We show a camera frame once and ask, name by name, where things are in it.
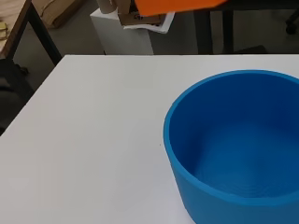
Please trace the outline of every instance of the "black table leg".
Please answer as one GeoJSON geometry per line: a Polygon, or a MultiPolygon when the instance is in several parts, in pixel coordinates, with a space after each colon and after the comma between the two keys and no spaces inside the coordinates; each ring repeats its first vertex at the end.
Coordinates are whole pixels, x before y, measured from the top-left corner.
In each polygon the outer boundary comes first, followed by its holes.
{"type": "Polygon", "coordinates": [[[194,21],[198,54],[213,54],[210,12],[195,10],[194,21]]]}
{"type": "Polygon", "coordinates": [[[0,75],[7,80],[9,86],[26,105],[35,92],[11,59],[0,60],[0,75]]]}
{"type": "Polygon", "coordinates": [[[33,29],[36,32],[36,35],[43,45],[46,52],[49,54],[51,60],[55,65],[62,59],[62,56],[60,52],[57,50],[54,42],[50,38],[50,35],[42,22],[42,20],[39,18],[38,13],[36,12],[35,7],[31,4],[29,9],[29,18],[28,21],[32,25],[33,29]]]}
{"type": "Polygon", "coordinates": [[[223,53],[234,53],[234,12],[222,12],[223,53]]]}

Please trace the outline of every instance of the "orange object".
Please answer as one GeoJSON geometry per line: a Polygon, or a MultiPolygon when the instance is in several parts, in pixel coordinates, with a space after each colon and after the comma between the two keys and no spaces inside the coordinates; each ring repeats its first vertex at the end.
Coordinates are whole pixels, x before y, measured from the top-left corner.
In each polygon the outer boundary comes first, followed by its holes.
{"type": "Polygon", "coordinates": [[[167,12],[216,7],[226,0],[135,0],[140,15],[152,16],[167,12]]]}

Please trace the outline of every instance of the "paper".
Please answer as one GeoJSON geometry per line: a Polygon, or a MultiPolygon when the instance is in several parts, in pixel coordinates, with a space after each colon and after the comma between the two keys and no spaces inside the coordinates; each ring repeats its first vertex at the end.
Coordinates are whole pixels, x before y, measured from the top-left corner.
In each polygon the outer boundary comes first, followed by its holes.
{"type": "Polygon", "coordinates": [[[160,34],[167,34],[174,17],[175,17],[175,13],[170,12],[170,13],[166,14],[164,21],[159,26],[148,25],[148,24],[139,24],[139,25],[123,26],[123,29],[125,29],[125,30],[126,29],[133,29],[133,30],[134,29],[147,29],[147,30],[151,30],[153,32],[157,32],[160,34]]]}

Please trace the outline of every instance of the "blue plastic tub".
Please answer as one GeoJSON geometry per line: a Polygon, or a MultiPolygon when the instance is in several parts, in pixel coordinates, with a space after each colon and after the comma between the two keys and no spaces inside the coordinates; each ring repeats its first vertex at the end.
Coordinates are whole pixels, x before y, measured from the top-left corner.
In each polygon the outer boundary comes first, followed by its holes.
{"type": "Polygon", "coordinates": [[[299,223],[297,78],[247,70],[200,81],[171,106],[164,144],[196,223],[299,223]]]}

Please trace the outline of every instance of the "bowl rim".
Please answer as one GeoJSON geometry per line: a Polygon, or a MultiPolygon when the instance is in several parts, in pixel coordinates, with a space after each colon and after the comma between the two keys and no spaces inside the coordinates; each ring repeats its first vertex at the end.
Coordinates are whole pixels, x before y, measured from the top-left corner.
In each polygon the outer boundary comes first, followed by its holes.
{"type": "Polygon", "coordinates": [[[267,71],[267,70],[234,70],[230,72],[224,72],[217,74],[212,77],[207,77],[194,85],[190,86],[186,91],[184,91],[171,105],[170,109],[167,112],[167,115],[164,120],[164,146],[167,152],[167,155],[169,157],[169,160],[172,165],[172,169],[176,170],[180,175],[182,175],[187,181],[189,181],[194,187],[200,189],[201,191],[210,194],[213,197],[220,198],[228,203],[237,203],[242,205],[249,205],[249,206],[276,206],[276,205],[282,205],[285,203],[292,203],[295,201],[299,201],[299,190],[294,191],[289,194],[284,194],[277,197],[262,197],[262,198],[246,198],[241,197],[232,193],[227,193],[224,191],[221,191],[219,189],[214,189],[210,187],[208,184],[205,184],[204,182],[197,179],[195,176],[190,174],[183,165],[178,161],[169,140],[169,125],[170,125],[170,119],[172,118],[172,115],[174,111],[176,110],[178,104],[187,96],[191,91],[198,88],[199,86],[207,83],[208,81],[212,81],[215,78],[219,77],[228,77],[228,76],[234,76],[234,75],[246,75],[246,74],[256,74],[256,75],[269,75],[269,76],[275,76],[275,77],[282,77],[285,79],[288,79],[291,82],[295,82],[296,84],[299,84],[299,79],[296,77],[291,77],[279,72],[274,71],[267,71]]]}

